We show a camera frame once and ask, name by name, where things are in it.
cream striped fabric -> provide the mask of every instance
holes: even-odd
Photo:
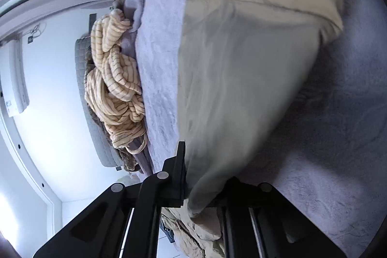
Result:
[[[95,21],[91,52],[96,68],[88,73],[85,100],[104,122],[115,148],[127,148],[135,138],[144,136],[137,150],[127,148],[129,153],[137,154],[148,142],[141,83],[136,60],[119,51],[119,39],[130,27],[119,9]]]

beige duvet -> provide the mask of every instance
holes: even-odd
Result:
[[[343,0],[187,0],[179,49],[179,133],[187,210],[200,212],[251,161],[342,31]]]

white wall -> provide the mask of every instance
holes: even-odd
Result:
[[[88,32],[89,14],[109,9],[73,9],[41,22],[41,36],[22,40],[30,104],[14,120],[44,179],[64,202],[96,198],[125,174],[102,166],[79,96],[75,41]]]
[[[90,203],[94,201],[93,198],[82,199],[77,201],[62,203],[62,222],[66,226],[72,219],[82,212]]]
[[[47,242],[47,205],[19,171],[2,137],[0,161],[0,195],[6,199],[18,225],[14,247],[22,258],[32,258]]]

metal rod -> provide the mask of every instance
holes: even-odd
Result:
[[[264,241],[262,238],[261,229],[259,228],[257,218],[256,218],[255,213],[254,213],[254,209],[249,208],[248,211],[250,212],[250,218],[251,218],[251,223],[253,224],[255,240],[257,241],[259,258],[266,258],[265,245],[264,245]]]
[[[222,233],[223,233],[223,242],[224,242],[224,256],[225,258],[230,258],[230,244],[228,242],[228,233],[227,233],[227,218],[226,218],[226,207],[222,207]]]

white door frame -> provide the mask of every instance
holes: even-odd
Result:
[[[47,240],[49,240],[63,227],[62,201],[36,168],[19,135],[14,119],[8,116],[3,98],[0,100],[0,108],[0,132],[9,153],[27,182],[47,204]]]

